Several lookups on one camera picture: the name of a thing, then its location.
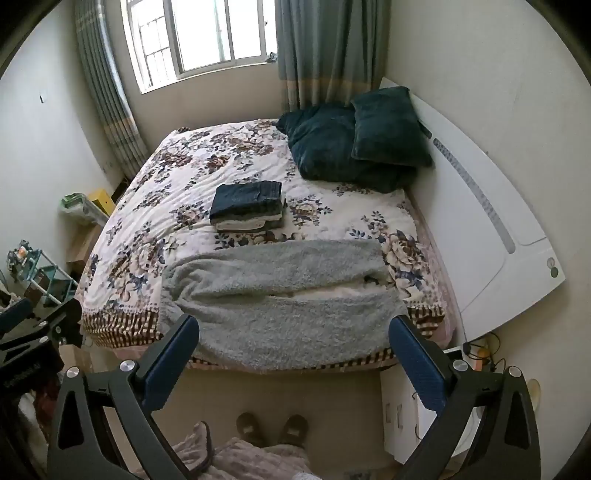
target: floral comforter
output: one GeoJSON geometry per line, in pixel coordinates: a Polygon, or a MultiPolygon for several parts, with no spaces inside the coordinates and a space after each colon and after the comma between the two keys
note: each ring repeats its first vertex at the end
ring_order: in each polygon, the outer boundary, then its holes
{"type": "MultiPolygon", "coordinates": [[[[293,239],[378,238],[392,283],[429,336],[444,308],[404,201],[403,191],[303,180],[287,137],[270,120],[174,131],[129,186],[86,265],[76,294],[84,330],[109,348],[157,340],[162,271],[183,256],[293,239]],[[216,232],[208,213],[217,186],[255,180],[282,182],[283,227],[216,232]]],[[[369,354],[371,361],[391,357],[369,354]]]]}

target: floor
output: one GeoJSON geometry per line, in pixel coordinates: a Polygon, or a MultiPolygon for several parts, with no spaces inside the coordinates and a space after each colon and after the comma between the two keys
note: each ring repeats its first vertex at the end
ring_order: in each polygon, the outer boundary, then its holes
{"type": "MultiPolygon", "coordinates": [[[[100,369],[96,360],[94,355],[95,368],[100,369]]],[[[118,364],[114,358],[102,361],[105,368],[118,364]]],[[[394,463],[383,447],[377,371],[254,375],[185,370],[154,419],[171,444],[183,440],[196,422],[204,420],[217,446],[236,436],[235,420],[244,411],[257,415],[270,441],[277,438],[290,415],[306,417],[311,468],[325,480],[340,480],[345,472],[384,469],[394,463]]],[[[107,415],[128,466],[137,468],[115,412],[107,415]]],[[[387,475],[382,471],[371,478],[382,476],[387,475]]]]}

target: bed frame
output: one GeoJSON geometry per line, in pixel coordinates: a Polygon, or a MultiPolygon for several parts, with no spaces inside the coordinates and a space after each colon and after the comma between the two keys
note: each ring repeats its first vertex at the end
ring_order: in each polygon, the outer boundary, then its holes
{"type": "MultiPolygon", "coordinates": [[[[384,78],[380,88],[397,84],[384,78]]],[[[564,280],[550,241],[515,187],[458,127],[411,94],[434,168],[411,187],[461,315],[456,342],[508,322],[564,280]]]]}

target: plastic bag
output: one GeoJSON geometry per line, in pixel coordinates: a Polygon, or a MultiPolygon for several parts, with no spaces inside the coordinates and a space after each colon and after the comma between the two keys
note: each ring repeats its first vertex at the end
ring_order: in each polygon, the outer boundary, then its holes
{"type": "Polygon", "coordinates": [[[83,193],[73,193],[61,199],[61,211],[76,217],[82,225],[105,226],[109,217],[83,193]]]}

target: folded clothes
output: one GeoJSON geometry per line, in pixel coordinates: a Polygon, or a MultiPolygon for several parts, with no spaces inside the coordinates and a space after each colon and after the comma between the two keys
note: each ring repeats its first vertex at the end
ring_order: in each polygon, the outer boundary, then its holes
{"type": "Polygon", "coordinates": [[[218,232],[258,232],[272,230],[282,225],[283,215],[262,215],[250,220],[220,220],[214,223],[218,232]]]}
{"type": "Polygon", "coordinates": [[[281,182],[264,180],[220,185],[209,210],[209,219],[215,225],[220,221],[279,215],[282,211],[281,182]]]}

